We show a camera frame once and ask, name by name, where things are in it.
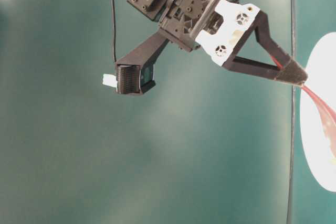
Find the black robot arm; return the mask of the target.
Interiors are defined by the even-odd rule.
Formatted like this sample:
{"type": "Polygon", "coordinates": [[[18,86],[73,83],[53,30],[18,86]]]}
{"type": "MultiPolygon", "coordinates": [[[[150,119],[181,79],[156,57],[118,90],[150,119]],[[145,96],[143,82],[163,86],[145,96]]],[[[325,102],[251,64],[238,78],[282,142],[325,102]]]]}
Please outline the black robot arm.
{"type": "Polygon", "coordinates": [[[219,66],[233,72],[302,86],[305,70],[271,38],[267,14],[239,0],[128,0],[159,25],[156,34],[119,60],[140,70],[152,63],[167,42],[188,52],[202,48],[219,66]],[[238,52],[251,34],[273,64],[245,59],[238,52]]]}

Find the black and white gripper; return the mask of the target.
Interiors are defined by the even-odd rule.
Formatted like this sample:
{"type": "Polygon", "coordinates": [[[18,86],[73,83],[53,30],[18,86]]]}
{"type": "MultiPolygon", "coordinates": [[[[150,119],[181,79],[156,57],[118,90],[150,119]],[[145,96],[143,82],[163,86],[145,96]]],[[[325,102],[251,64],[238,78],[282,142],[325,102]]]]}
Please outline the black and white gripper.
{"type": "Polygon", "coordinates": [[[302,86],[307,73],[270,35],[268,16],[253,4],[238,0],[167,0],[159,33],[190,52],[198,47],[223,68],[265,79],[302,86]],[[276,66],[234,55],[254,23],[257,42],[276,66]]]}

